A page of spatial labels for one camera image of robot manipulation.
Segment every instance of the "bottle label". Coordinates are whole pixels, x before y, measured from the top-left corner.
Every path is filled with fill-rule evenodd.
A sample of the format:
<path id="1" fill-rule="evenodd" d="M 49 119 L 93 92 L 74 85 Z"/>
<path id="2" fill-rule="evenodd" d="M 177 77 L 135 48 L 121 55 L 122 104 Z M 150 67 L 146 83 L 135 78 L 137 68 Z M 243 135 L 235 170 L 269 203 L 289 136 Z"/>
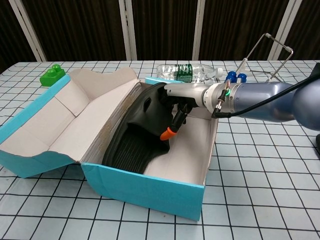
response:
<path id="1" fill-rule="evenodd" d="M 176 81 L 181 81 L 185 83 L 192 82 L 192 65 L 191 64 L 176 64 L 175 67 L 177 68 L 177 72 L 175 75 Z"/>

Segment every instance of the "metal rod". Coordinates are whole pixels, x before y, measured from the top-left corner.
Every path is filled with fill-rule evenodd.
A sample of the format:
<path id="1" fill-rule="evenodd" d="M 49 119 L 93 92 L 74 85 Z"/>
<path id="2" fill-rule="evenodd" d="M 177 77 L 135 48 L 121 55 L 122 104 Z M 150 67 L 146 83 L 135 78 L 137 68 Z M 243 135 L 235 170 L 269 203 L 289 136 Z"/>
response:
<path id="1" fill-rule="evenodd" d="M 252 52 L 256 49 L 256 47 L 258 46 L 258 44 L 261 42 L 262 38 L 265 36 L 266 34 L 262 34 L 262 36 L 260 37 L 260 39 L 256 42 L 256 44 L 254 45 L 254 47 L 251 49 L 251 51 L 249 52 L 248 56 L 246 56 L 246 59 L 249 58 L 249 56 L 252 54 Z"/>
<path id="2" fill-rule="evenodd" d="M 286 48 L 287 46 L 284 45 L 282 42 L 278 41 L 277 39 L 275 39 L 273 36 L 270 36 L 270 38 L 275 41 L 277 44 L 280 44 L 282 47 Z"/>
<path id="3" fill-rule="evenodd" d="M 291 58 L 291 56 L 294 54 L 294 51 L 291 50 L 290 55 L 286 58 L 285 61 L 283 61 L 283 63 L 281 64 L 280 67 L 278 67 L 278 69 L 271 75 L 271 77 L 269 78 L 270 80 L 279 72 L 279 70 L 283 67 L 283 65 L 285 65 L 285 63 L 289 60 L 289 58 Z"/>

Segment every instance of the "green toy block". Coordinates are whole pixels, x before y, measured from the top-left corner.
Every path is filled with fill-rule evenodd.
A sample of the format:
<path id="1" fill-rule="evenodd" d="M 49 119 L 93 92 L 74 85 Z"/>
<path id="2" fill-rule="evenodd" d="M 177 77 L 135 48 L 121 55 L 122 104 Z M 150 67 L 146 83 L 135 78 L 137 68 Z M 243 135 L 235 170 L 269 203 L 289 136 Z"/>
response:
<path id="1" fill-rule="evenodd" d="M 55 64 L 40 77 L 40 83 L 44 87 L 51 87 L 64 75 L 66 75 L 65 70 L 59 64 Z"/>

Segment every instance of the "dark curtain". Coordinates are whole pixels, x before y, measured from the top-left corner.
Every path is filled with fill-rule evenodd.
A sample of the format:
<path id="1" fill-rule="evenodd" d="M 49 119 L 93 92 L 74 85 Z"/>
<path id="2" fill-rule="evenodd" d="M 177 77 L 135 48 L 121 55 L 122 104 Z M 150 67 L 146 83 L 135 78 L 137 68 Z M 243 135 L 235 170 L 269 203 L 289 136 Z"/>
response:
<path id="1" fill-rule="evenodd" d="M 117 0 L 22 0 L 48 61 L 125 60 Z"/>
<path id="2" fill-rule="evenodd" d="M 263 33 L 276 36 L 289 0 L 205 1 L 199 60 L 242 60 Z M 266 60 L 264 39 L 250 60 Z"/>
<path id="3" fill-rule="evenodd" d="M 198 0 L 132 0 L 138 60 L 191 60 Z"/>
<path id="4" fill-rule="evenodd" d="M 9 1 L 0 0 L 0 74 L 17 62 L 35 61 Z"/>
<path id="5" fill-rule="evenodd" d="M 285 44 L 293 49 L 290 60 L 320 59 L 320 0 L 303 0 Z M 281 51 L 279 60 L 288 57 Z"/>

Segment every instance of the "cable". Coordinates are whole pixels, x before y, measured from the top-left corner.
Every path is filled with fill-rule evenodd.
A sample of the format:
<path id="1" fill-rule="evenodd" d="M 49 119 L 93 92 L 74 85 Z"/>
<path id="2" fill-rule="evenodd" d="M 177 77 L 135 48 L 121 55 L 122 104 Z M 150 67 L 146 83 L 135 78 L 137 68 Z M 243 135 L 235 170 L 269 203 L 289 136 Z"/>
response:
<path id="1" fill-rule="evenodd" d="M 267 98 L 266 100 L 263 100 L 261 102 L 258 102 L 257 104 L 255 105 L 252 105 L 250 107 L 247 107 L 246 109 L 243 109 L 241 111 L 237 111 L 237 112 L 215 112 L 214 114 L 212 114 L 212 117 L 213 118 L 216 118 L 216 119 L 223 119 L 223 118 L 231 118 L 231 117 L 235 117 L 235 116 L 239 116 L 239 115 L 242 115 L 242 114 L 245 114 L 249 111 L 252 111 L 254 109 L 257 109 L 263 105 L 266 105 L 280 97 L 282 97 L 283 95 L 286 95 L 290 92 L 292 92 L 293 90 L 296 90 L 297 88 L 300 88 L 300 87 L 303 87 L 305 85 L 308 85 L 316 80 L 320 79 L 320 73 L 318 74 L 315 74 L 313 76 L 310 76 L 308 78 L 306 78 L 305 80 L 301 81 L 301 82 L 298 82 L 296 83 L 295 85 L 292 85 L 290 87 L 288 87 L 287 89 L 279 92 L 278 94 L 272 96 L 272 97 L 269 97 Z"/>

